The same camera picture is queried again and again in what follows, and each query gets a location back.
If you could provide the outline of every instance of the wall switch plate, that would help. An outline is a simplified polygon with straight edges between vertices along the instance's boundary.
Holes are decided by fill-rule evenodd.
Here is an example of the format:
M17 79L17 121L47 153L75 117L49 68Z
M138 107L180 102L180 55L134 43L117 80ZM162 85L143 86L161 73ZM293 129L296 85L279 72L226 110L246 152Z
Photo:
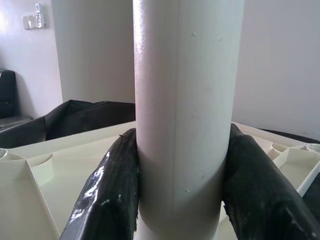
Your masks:
M22 23L25 30L42 29L45 27L45 17L40 3L35 5L35 12L36 14L22 17Z

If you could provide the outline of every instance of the white wall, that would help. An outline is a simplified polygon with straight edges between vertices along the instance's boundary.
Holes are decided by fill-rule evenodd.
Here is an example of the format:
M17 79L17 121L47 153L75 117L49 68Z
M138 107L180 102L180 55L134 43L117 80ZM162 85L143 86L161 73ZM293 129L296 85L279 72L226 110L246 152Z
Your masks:
M53 0L63 100L134 102L132 0Z
M233 120L320 139L320 1L246 0Z
M62 103L51 0L48 28L24 30L22 16L35 14L38 0L0 0L0 68L16 72L23 114L42 116Z

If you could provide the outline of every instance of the white pipe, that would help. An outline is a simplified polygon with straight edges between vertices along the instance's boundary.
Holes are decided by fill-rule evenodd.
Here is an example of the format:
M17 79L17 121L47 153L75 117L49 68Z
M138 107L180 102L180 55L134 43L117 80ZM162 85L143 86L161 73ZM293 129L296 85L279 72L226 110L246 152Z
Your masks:
M133 0L141 240L215 234L243 10L244 0Z

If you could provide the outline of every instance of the black plastic sheet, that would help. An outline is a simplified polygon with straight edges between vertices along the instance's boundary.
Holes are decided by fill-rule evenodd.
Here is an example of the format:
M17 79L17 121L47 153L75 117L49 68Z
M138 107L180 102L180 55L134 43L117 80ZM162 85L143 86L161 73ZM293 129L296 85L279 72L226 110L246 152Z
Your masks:
M73 134L132 122L135 104L69 100L45 116L0 132L0 148L16 148Z
M222 199L239 240L316 240L320 225L255 140L231 125Z
M120 136L86 181L60 240L132 240L137 228L136 130Z

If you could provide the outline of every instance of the pvc pipe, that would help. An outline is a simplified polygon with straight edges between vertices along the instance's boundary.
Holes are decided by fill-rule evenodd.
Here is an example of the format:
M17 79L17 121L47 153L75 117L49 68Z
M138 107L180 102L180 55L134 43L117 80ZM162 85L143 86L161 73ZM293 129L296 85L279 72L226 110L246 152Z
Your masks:
M244 0L133 0L141 239L214 237L243 10Z

